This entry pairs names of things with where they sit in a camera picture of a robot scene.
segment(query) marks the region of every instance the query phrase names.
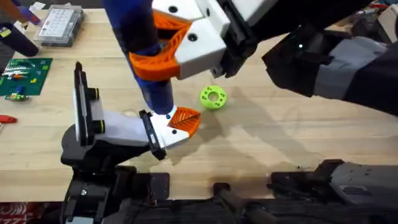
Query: red object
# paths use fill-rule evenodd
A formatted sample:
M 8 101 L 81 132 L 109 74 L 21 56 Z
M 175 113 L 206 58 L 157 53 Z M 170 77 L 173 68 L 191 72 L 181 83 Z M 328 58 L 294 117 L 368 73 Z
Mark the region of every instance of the red object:
M 372 4 L 372 5 L 371 5 L 371 8 L 372 8 L 372 9 L 374 9 L 374 8 L 387 9 L 387 8 L 388 8 L 388 5 L 385 5 L 385 4 Z
M 45 204 L 0 203 L 0 224 L 26 224 L 29 220 L 39 219 L 45 211 Z
M 13 118 L 12 116 L 0 115 L 0 123 L 3 124 L 11 124 L 16 123 L 17 119 Z

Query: yellow-green object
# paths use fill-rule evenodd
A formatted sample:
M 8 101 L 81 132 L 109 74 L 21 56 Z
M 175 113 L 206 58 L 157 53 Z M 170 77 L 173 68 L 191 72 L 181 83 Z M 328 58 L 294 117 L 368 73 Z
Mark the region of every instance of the yellow-green object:
M 11 95 L 5 96 L 4 99 L 10 101 L 26 101 L 29 99 L 29 96 L 13 93 Z
M 200 93 L 200 102 L 209 110 L 222 108 L 226 103 L 226 93 L 218 85 L 211 85 L 204 88 Z

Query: white label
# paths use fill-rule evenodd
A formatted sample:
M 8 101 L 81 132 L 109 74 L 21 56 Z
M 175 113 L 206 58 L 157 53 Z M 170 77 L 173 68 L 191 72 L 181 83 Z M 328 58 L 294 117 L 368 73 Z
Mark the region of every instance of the white label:
M 156 139 L 155 139 L 154 134 L 151 134 L 151 135 L 150 135 L 150 140 L 152 141 L 152 144 L 155 144 L 155 143 L 156 143 Z
M 52 9 L 39 36 L 62 37 L 73 15 L 73 9 Z

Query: purple object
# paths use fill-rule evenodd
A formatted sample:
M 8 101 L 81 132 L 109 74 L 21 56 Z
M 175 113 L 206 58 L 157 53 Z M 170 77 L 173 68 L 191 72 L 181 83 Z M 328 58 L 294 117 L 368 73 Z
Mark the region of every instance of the purple object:
M 20 12 L 25 16 L 26 19 L 28 19 L 31 23 L 35 25 L 39 25 L 41 20 L 32 12 L 30 11 L 27 7 L 25 6 L 18 6 Z

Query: green spool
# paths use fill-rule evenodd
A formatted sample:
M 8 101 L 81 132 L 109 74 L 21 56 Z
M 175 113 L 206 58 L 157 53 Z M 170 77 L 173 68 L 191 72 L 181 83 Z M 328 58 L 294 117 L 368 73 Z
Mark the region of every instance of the green spool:
M 204 88 L 200 93 L 200 102 L 209 110 L 222 108 L 226 103 L 226 93 L 218 85 L 211 85 Z

